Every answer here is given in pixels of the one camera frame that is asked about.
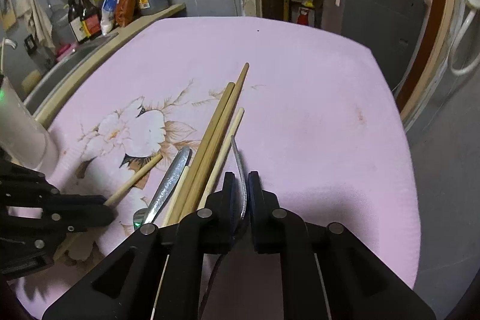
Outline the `silver metal spoon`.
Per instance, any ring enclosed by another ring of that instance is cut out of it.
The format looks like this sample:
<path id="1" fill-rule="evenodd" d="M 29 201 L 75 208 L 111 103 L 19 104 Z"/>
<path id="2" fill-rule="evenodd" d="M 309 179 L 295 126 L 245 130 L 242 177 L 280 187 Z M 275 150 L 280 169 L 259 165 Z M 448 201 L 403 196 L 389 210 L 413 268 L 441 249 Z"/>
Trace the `silver metal spoon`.
<path id="1" fill-rule="evenodd" d="M 191 148 L 188 146 L 182 147 L 176 154 L 148 207 L 142 208 L 134 213 L 133 227 L 135 230 L 145 224 L 153 223 L 156 220 L 162 208 L 166 205 L 168 198 L 176 188 L 182 172 L 190 159 L 190 155 Z"/>

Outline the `dark grey cabinet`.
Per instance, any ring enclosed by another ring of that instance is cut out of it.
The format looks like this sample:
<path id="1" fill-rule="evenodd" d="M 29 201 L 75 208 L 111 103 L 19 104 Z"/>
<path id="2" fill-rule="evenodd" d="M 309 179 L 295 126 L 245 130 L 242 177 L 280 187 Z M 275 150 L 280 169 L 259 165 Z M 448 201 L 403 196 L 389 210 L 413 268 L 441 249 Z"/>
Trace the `dark grey cabinet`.
<path id="1" fill-rule="evenodd" d="M 406 75 L 425 10 L 423 0 L 324 0 L 321 28 L 368 47 L 394 91 Z"/>

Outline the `pink soap dish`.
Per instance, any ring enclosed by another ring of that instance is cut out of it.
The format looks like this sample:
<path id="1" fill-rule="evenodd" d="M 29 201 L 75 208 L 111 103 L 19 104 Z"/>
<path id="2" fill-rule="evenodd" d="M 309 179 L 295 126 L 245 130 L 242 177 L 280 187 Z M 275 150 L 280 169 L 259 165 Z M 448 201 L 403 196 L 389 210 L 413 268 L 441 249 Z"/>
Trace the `pink soap dish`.
<path id="1" fill-rule="evenodd" d="M 56 61 L 61 61 L 64 57 L 73 54 L 75 49 L 78 47 L 78 43 L 71 43 L 61 46 L 56 52 Z"/>

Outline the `beige sponge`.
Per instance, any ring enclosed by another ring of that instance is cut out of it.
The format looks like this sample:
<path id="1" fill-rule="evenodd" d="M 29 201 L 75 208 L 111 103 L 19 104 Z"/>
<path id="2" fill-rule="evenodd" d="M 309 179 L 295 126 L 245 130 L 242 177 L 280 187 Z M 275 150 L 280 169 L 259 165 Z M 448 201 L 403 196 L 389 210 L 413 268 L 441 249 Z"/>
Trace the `beige sponge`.
<path id="1" fill-rule="evenodd" d="M 22 89 L 29 94 L 40 82 L 42 75 L 40 71 L 31 71 L 21 82 Z"/>

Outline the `white plastic packet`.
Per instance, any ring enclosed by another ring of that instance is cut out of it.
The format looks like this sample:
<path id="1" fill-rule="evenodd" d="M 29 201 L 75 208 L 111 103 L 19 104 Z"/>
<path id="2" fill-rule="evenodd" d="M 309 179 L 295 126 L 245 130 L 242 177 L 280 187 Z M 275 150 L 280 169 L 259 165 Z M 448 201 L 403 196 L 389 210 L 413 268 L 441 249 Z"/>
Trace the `white plastic packet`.
<path id="1" fill-rule="evenodd" d="M 117 0 L 104 0 L 101 9 L 101 31 L 106 36 L 115 25 L 115 8 Z"/>

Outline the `pink floral table cloth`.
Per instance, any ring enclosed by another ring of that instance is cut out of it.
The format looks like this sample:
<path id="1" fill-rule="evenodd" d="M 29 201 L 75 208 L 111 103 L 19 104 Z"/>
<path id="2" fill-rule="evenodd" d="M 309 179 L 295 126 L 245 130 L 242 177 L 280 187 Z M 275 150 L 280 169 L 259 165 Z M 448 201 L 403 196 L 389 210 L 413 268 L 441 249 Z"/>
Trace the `pink floral table cloth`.
<path id="1" fill-rule="evenodd" d="M 198 149 L 224 88 L 248 62 L 236 142 L 247 171 L 305 221 L 344 224 L 408 286 L 420 218 L 412 160 L 391 90 L 370 50 L 315 28 L 248 17 L 153 23 L 50 102 L 59 150 L 50 182 L 110 196 L 151 156 L 162 161 L 72 257 L 13 282 L 35 318 L 133 230 L 179 149 Z"/>

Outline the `long brown chopstick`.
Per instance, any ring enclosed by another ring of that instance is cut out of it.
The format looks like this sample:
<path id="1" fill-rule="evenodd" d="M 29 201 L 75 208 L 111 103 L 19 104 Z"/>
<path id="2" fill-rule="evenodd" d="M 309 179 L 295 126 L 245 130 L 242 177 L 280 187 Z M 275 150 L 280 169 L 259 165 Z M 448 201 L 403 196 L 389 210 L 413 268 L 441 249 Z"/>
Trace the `long brown chopstick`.
<path id="1" fill-rule="evenodd" d="M 178 222 L 182 218 L 196 210 L 199 206 L 200 199 L 203 195 L 204 189 L 206 187 L 210 174 L 212 173 L 212 169 L 215 165 L 217 156 L 221 149 L 220 147 L 223 143 L 224 136 L 230 125 L 230 119 L 233 115 L 238 98 L 242 91 L 242 87 L 246 79 L 249 67 L 250 64 L 246 62 L 241 69 L 237 81 L 235 82 L 233 92 L 231 93 L 227 105 L 224 108 L 224 111 L 220 117 L 220 121 L 216 126 L 216 130 L 208 145 L 207 151 L 203 156 L 202 163 L 199 166 L 194 180 L 191 182 L 188 196 L 185 199 L 185 203 L 183 204 L 183 209 L 178 215 Z"/>

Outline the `silver metal fork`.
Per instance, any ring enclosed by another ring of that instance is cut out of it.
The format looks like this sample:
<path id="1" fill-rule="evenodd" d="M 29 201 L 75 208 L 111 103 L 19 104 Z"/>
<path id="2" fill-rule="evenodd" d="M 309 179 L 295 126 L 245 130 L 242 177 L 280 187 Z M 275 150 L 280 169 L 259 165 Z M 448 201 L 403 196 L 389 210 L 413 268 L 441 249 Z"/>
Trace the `silver metal fork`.
<path id="1" fill-rule="evenodd" d="M 241 238 L 243 237 L 243 235 L 245 234 L 245 231 L 246 231 L 246 223 L 244 222 L 245 220 L 245 216 L 246 216 L 246 213 L 247 213 L 247 185 L 246 185 L 246 177 L 245 177 L 245 172 L 244 172 L 244 168 L 243 168 L 243 165 L 242 165 L 242 157 L 241 157 L 241 154 L 240 152 L 238 151 L 238 146 L 237 146 L 237 143 L 236 143 L 236 140 L 235 140 L 235 136 L 231 136 L 230 137 L 230 145 L 231 145 L 231 149 L 233 151 L 233 155 L 235 157 L 235 162 L 237 164 L 237 168 L 238 168 L 238 173 L 239 173 L 239 204 L 241 206 L 240 208 L 240 217 L 239 217 L 239 221 L 233 231 L 233 239 L 232 239 L 232 242 L 230 244 L 230 247 L 228 249 L 228 251 L 226 253 L 222 253 L 221 255 L 219 255 L 219 257 L 217 258 L 213 268 L 212 268 L 212 271 L 211 271 L 211 274 L 210 274 L 210 277 L 209 277 L 209 280 L 208 280 L 208 285 L 206 287 L 206 290 L 202 296 L 202 300 L 200 301 L 200 305 L 199 305 L 199 312 L 198 312 L 198 319 L 202 319 L 203 317 L 203 314 L 204 314 L 204 311 L 205 311 L 205 308 L 208 304 L 208 298 L 212 292 L 212 288 L 213 288 L 213 285 L 214 285 L 214 282 L 215 282 L 215 278 L 216 278 L 216 275 L 219 271 L 219 268 L 221 266 L 221 263 L 222 261 L 224 260 L 224 258 L 227 256 L 228 252 L 231 251 L 234 246 L 241 240 Z"/>

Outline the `stainless steel sink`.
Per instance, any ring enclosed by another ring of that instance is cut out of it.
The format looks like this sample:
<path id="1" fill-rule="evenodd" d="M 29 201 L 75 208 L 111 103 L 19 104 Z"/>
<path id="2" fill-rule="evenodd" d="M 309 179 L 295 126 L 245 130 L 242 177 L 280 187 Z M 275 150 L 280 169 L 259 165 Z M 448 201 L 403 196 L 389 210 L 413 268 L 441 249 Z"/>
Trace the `stainless steel sink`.
<path id="1" fill-rule="evenodd" d="M 40 110 L 46 99 L 72 74 L 83 62 L 98 52 L 103 46 L 117 36 L 111 32 L 77 46 L 63 56 L 44 76 L 25 98 L 24 104 L 31 115 Z"/>

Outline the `pale thin chopstick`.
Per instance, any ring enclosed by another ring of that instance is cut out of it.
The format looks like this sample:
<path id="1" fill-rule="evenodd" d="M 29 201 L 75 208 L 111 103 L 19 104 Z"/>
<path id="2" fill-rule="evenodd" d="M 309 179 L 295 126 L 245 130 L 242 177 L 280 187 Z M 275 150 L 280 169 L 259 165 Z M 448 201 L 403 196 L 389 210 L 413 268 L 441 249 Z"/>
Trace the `pale thin chopstick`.
<path id="1" fill-rule="evenodd" d="M 208 182 L 206 184 L 206 187 L 204 189 L 202 198 L 199 202 L 198 209 L 203 209 L 205 207 L 205 204 L 207 202 L 208 196 L 215 190 L 216 182 L 217 179 L 221 173 L 222 167 L 226 161 L 227 155 L 230 150 L 231 146 L 231 139 L 236 135 L 237 130 L 239 129 L 239 126 L 242 121 L 242 117 L 244 115 L 245 110 L 240 107 L 238 109 L 238 112 L 236 113 L 233 122 L 224 138 L 224 141 L 222 143 L 222 146 L 220 148 L 219 154 L 217 156 L 215 165 L 212 169 L 212 172 L 210 174 L 210 177 L 208 179 Z"/>

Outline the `hanging beige dishcloth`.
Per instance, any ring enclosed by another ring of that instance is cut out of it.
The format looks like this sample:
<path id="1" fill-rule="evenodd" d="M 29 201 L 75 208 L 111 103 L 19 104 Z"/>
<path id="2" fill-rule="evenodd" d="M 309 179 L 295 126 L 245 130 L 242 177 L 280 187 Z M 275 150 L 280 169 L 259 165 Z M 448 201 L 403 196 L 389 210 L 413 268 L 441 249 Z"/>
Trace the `hanging beige dishcloth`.
<path id="1" fill-rule="evenodd" d="M 24 18 L 27 31 L 41 46 L 54 50 L 53 27 L 37 0 L 16 0 L 16 15 Z"/>

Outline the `white plastic utensil basket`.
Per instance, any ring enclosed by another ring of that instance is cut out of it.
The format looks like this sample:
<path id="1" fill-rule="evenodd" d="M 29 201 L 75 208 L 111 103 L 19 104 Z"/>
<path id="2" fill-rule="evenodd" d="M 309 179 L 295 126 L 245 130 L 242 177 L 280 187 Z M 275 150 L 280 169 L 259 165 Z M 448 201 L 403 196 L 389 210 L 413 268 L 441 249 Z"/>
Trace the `white plastic utensil basket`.
<path id="1" fill-rule="evenodd" d="M 51 175 L 58 149 L 49 132 L 29 113 L 6 76 L 1 75 L 1 147 L 20 165 Z"/>

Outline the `dark wine bottle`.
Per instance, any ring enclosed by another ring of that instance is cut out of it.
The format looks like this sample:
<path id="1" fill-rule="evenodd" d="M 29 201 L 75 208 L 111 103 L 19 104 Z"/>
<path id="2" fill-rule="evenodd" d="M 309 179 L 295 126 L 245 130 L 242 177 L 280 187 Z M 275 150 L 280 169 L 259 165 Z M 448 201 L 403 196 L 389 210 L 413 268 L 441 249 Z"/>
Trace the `dark wine bottle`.
<path id="1" fill-rule="evenodd" d="M 83 28 L 83 24 L 80 20 L 81 8 L 76 0 L 67 0 L 68 5 L 68 24 L 72 30 L 73 35 L 76 38 L 78 44 L 82 44 L 87 41 L 88 37 Z"/>

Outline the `dark soy sauce bottle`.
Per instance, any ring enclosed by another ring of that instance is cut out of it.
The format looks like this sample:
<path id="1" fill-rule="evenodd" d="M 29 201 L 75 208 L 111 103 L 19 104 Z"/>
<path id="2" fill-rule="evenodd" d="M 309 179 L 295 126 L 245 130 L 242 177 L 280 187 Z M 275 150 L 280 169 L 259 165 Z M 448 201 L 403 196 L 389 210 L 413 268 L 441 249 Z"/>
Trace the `dark soy sauce bottle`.
<path id="1" fill-rule="evenodd" d="M 79 3 L 82 9 L 80 22 L 89 40 L 94 40 L 102 34 L 99 11 L 90 0 L 79 0 Z"/>

